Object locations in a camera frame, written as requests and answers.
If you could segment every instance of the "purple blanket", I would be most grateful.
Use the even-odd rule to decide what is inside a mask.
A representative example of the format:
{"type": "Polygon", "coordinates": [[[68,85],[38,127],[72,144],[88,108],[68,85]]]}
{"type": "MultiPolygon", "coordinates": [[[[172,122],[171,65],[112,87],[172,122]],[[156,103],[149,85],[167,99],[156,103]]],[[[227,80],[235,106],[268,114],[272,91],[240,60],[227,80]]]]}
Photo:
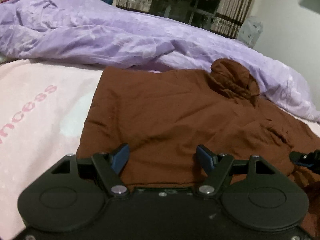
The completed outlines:
{"type": "Polygon", "coordinates": [[[125,11],[100,0],[11,0],[0,4],[0,52],[14,58],[166,71],[240,62],[261,93],[299,117],[320,122],[305,79],[287,65],[206,30],[125,11]]]}

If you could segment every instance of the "white wall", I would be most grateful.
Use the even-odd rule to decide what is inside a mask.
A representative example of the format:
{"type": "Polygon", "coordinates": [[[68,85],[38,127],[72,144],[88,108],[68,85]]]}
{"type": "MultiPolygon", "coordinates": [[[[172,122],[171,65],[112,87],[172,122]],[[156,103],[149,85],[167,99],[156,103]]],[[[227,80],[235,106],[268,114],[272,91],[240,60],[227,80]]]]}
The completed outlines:
{"type": "Polygon", "coordinates": [[[301,73],[320,111],[320,15],[301,7],[299,2],[254,1],[251,15],[263,22],[263,32],[254,49],[301,73]]]}

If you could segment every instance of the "bed sheet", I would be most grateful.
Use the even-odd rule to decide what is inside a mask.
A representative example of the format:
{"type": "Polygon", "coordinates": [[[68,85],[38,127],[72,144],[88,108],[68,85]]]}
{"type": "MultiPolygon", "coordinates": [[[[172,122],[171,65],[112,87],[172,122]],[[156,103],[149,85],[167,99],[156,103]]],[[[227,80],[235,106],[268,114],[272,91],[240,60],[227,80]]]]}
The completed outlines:
{"type": "MultiPolygon", "coordinates": [[[[75,153],[102,70],[18,60],[0,66],[0,237],[24,228],[21,191],[65,154],[75,153]]],[[[305,121],[320,137],[320,125],[305,121]]]]}

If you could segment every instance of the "bed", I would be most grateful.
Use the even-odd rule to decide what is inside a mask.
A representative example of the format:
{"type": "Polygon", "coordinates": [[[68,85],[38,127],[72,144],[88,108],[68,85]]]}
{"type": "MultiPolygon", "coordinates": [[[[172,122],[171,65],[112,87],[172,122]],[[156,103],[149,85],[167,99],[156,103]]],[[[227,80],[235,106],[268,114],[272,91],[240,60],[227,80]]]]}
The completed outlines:
{"type": "MultiPolygon", "coordinates": [[[[304,78],[236,41],[99,0],[10,0],[0,11],[5,12],[0,15],[0,52],[20,59],[0,67],[4,240],[24,227],[16,208],[20,192],[62,156],[77,151],[105,66],[210,73],[217,59],[231,59],[254,77],[261,97],[320,136],[320,114],[304,78]]],[[[315,234],[313,224],[309,230],[315,234]]]]}

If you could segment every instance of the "brown garment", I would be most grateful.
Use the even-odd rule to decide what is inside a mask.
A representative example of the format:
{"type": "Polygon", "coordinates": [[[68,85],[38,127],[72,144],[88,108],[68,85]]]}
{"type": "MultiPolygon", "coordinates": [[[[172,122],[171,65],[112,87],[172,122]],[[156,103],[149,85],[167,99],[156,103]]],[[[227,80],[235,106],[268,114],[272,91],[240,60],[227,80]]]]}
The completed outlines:
{"type": "Polygon", "coordinates": [[[294,171],[291,151],[320,148],[320,138],[306,124],[259,97],[256,80],[241,64],[219,59],[211,70],[155,74],[106,68],[77,157],[126,142],[126,185],[186,186],[205,178],[194,159],[198,144],[236,159],[259,154],[286,175],[294,171]]]}

